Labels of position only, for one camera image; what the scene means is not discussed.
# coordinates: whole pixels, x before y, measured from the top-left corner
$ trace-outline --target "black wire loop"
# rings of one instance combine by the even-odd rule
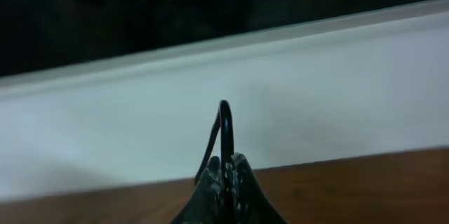
[[[199,170],[195,175],[195,185],[198,183],[199,178],[203,174],[204,169],[208,164],[220,128],[221,168],[223,178],[225,178],[226,163],[231,162],[232,155],[234,154],[234,130],[232,128],[231,108],[229,107],[229,103],[226,100],[220,101],[220,107],[213,123],[212,131],[210,132],[209,142],[206,148],[206,152],[204,153],[203,161],[201,162]]]

